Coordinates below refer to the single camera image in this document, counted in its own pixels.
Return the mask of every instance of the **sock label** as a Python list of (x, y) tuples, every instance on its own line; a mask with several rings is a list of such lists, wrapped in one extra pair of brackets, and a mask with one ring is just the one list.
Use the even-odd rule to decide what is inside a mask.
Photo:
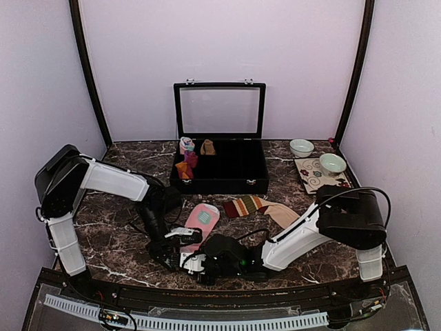
[(198, 215), (198, 220), (202, 224), (207, 225), (212, 220), (212, 217), (209, 213), (202, 211)]

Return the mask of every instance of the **rolled sock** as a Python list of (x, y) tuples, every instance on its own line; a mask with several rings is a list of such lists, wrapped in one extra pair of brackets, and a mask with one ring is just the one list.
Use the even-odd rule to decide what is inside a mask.
[(195, 168), (198, 165), (198, 156), (195, 152), (186, 150), (184, 153), (184, 162), (187, 162), (191, 168)]
[(201, 146), (201, 155), (216, 155), (216, 150), (213, 146), (213, 141), (206, 139)]
[(189, 137), (182, 137), (179, 141), (179, 151), (184, 154), (186, 150), (194, 150), (194, 142)]
[(187, 162), (180, 162), (174, 165), (178, 169), (180, 179), (193, 179), (193, 172)]

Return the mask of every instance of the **robotic arm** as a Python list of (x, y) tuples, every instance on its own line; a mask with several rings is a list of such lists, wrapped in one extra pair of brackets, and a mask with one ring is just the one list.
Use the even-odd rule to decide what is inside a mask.
[(274, 238), (247, 248), (238, 239), (214, 234), (198, 252), (188, 254), (180, 253), (180, 247), (201, 242), (201, 231), (170, 231), (163, 217), (181, 203), (181, 196), (154, 177), (101, 163), (66, 145), (39, 171), (35, 186), (41, 202), (39, 218), (46, 223), (52, 248), (70, 276), (86, 270), (72, 217), (78, 197), (87, 189), (135, 201), (150, 238), (150, 256), (171, 271), (187, 270), (200, 283), (209, 285), (216, 277), (237, 276), (266, 281), (274, 272), (331, 239), (358, 250), (363, 281), (382, 274), (381, 258), (374, 261), (372, 254), (378, 248), (381, 251), (386, 230), (372, 191), (348, 192), (347, 188), (324, 186), (306, 213)]
[(167, 268), (178, 268), (173, 263), (174, 249), (180, 238), (186, 242), (201, 240), (200, 233), (193, 229), (177, 231), (170, 229), (163, 220), (164, 214), (178, 206), (181, 196), (173, 188), (166, 188), (153, 177), (118, 169), (79, 153), (71, 145), (64, 146), (36, 175), (35, 186), (41, 203), (41, 216), (47, 225), (51, 247), (59, 255), (65, 271), (74, 276), (85, 271), (72, 217), (74, 204), (84, 190), (97, 190), (126, 197), (136, 202), (145, 231), (151, 243), (149, 251)]

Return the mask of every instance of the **brown sock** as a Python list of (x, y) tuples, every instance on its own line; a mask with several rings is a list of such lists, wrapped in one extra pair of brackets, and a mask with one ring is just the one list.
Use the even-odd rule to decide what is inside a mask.
[(291, 208), (281, 203), (266, 201), (251, 195), (225, 202), (223, 207), (230, 218), (247, 216), (258, 210), (265, 215), (269, 215), (284, 229), (300, 217)]
[(213, 141), (206, 139), (201, 146), (201, 155), (216, 155)]

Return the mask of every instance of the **open box lid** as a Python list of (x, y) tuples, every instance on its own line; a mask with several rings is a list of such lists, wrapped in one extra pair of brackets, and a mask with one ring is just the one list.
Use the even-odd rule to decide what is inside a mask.
[(179, 137), (262, 138), (264, 83), (187, 82), (174, 84)]

